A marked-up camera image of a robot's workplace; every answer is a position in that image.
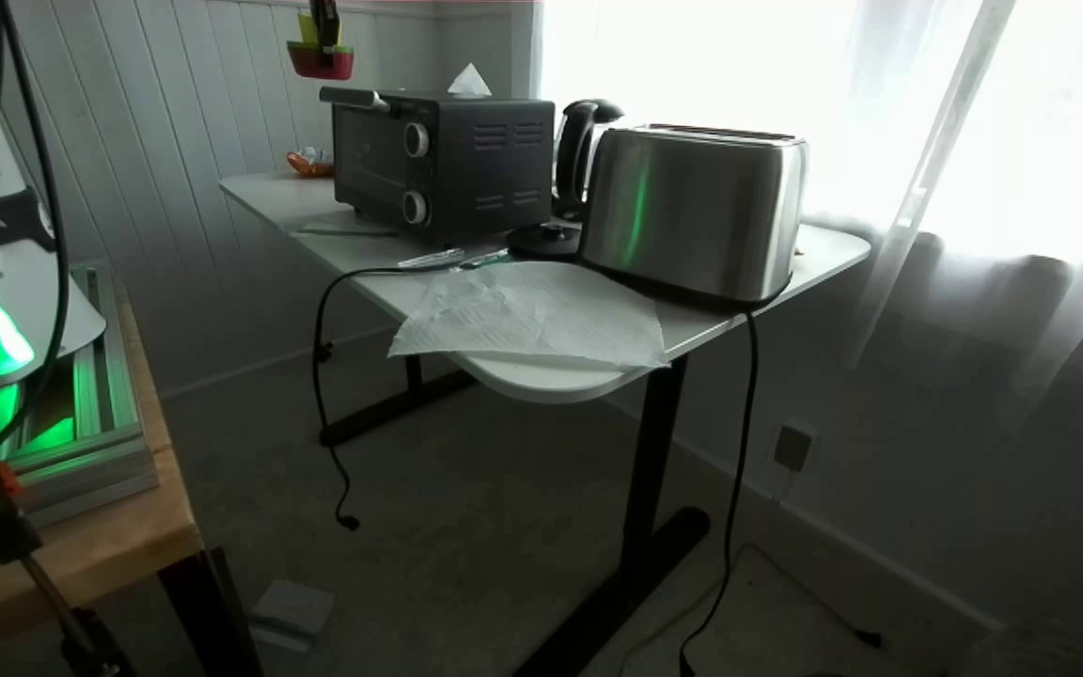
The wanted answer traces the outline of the black kettle base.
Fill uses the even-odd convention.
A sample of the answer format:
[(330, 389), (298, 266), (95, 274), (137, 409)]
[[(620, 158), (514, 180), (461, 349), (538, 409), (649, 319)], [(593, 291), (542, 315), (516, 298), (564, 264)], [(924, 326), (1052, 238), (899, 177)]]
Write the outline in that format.
[(508, 232), (508, 252), (517, 260), (571, 262), (575, 261), (580, 244), (580, 227), (562, 223), (537, 224), (516, 227)]

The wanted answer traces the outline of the black toaster oven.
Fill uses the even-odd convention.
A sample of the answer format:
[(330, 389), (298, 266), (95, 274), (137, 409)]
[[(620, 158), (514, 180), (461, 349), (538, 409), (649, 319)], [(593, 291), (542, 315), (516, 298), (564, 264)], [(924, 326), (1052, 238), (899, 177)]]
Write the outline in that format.
[(556, 108), (537, 99), (459, 97), (446, 91), (378, 91), (390, 117), (420, 121), (432, 142), (408, 157), (405, 190), (430, 204), (429, 223), (400, 227), (431, 244), (465, 244), (549, 220)]

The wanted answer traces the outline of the orange and black clamp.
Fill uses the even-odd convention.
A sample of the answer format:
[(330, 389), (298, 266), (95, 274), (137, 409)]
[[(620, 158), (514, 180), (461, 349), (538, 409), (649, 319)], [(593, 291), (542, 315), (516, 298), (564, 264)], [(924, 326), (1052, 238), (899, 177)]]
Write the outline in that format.
[(132, 661), (102, 620), (89, 608), (71, 606), (34, 554), (42, 548), (39, 533), (16, 502), (16, 476), (0, 463), (0, 564), (19, 564), (57, 620), (61, 655), (73, 677), (138, 677)]

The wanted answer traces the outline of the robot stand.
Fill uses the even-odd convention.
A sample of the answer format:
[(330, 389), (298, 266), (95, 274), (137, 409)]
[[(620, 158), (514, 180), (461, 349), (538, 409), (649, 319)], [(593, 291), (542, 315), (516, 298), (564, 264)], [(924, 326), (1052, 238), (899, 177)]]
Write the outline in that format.
[[(190, 507), (123, 284), (99, 264), (73, 278), (108, 320), (102, 390), (115, 427), (12, 460), (39, 564), (81, 607), (155, 575), (208, 677), (263, 677), (224, 554), (206, 547)], [(22, 567), (0, 564), (0, 643), (51, 617)]]

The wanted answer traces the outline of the orange bowl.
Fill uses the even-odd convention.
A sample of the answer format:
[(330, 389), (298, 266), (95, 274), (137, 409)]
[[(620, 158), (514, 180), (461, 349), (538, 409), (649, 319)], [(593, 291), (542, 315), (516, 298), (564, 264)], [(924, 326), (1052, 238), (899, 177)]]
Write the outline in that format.
[(285, 159), (302, 179), (330, 179), (335, 175), (335, 160), (330, 149), (305, 147), (288, 151)]

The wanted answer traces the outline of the crumpled white paper sheet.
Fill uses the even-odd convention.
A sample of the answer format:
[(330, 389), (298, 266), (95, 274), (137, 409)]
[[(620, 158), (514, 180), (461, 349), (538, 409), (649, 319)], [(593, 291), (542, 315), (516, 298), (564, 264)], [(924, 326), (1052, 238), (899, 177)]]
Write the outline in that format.
[(657, 305), (586, 266), (525, 261), (435, 276), (388, 355), (472, 353), (564, 364), (662, 368)]

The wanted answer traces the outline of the wall socket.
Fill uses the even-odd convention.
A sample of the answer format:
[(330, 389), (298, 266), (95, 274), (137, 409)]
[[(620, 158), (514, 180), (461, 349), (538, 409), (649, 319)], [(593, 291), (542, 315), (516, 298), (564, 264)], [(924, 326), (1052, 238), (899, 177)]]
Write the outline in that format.
[(812, 429), (795, 421), (779, 424), (771, 450), (771, 459), (791, 473), (800, 473), (807, 468), (815, 450), (815, 433)]

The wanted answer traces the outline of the white tissue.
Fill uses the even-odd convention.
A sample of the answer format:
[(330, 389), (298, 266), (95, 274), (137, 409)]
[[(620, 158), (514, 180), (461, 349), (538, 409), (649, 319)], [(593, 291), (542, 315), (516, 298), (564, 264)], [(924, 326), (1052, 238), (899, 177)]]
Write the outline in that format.
[(487, 86), (484, 77), (481, 76), (474, 63), (467, 63), (464, 69), (456, 74), (451, 86), (448, 86), (447, 94), (451, 96), (474, 99), (490, 99), (494, 96), (493, 91)]

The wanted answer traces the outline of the toaster oven door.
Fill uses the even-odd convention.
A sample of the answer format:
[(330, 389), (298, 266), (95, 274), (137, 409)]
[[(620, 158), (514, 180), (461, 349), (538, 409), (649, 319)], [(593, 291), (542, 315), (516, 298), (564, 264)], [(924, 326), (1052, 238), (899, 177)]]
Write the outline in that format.
[(408, 155), (404, 121), (334, 104), (334, 196), (375, 222), (403, 223)]

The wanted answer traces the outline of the black electric kettle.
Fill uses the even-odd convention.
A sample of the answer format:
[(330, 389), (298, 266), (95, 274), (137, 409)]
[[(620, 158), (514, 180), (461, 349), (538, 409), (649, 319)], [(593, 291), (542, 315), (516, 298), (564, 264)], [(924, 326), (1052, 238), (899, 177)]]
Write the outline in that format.
[(618, 104), (605, 99), (584, 99), (567, 103), (556, 136), (553, 209), (554, 218), (580, 222), (586, 218), (590, 168), (597, 134), (626, 116)]

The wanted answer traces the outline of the white sheer curtain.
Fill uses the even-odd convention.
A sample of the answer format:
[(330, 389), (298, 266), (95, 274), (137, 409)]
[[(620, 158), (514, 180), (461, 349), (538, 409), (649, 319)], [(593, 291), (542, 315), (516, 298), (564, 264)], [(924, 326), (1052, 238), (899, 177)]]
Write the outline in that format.
[(804, 214), (870, 240), (852, 364), (1083, 383), (1083, 0), (542, 0), (539, 90), (799, 134)]

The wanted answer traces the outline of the white box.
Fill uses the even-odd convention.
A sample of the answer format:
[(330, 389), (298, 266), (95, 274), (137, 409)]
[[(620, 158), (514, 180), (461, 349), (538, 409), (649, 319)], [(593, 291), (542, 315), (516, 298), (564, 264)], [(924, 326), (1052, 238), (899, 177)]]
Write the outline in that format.
[(272, 581), (246, 614), (250, 634), (259, 642), (306, 653), (317, 643), (336, 599), (330, 590)]

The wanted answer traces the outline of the yellow cup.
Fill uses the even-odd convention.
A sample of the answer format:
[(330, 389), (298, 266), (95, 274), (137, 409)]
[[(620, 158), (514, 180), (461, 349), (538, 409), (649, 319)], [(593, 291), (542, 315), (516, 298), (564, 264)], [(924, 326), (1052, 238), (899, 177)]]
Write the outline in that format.
[(327, 45), (342, 44), (342, 18), (339, 14), (318, 22), (312, 14), (298, 13), (297, 21), (301, 41), (319, 43), (319, 39), (324, 38)]

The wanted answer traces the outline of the silver toaster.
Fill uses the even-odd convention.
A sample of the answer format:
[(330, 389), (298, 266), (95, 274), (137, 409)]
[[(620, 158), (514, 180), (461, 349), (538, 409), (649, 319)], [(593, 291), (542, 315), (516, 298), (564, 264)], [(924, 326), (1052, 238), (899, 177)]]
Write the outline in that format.
[(808, 166), (808, 141), (796, 134), (606, 130), (577, 261), (676, 303), (768, 305), (792, 281)]

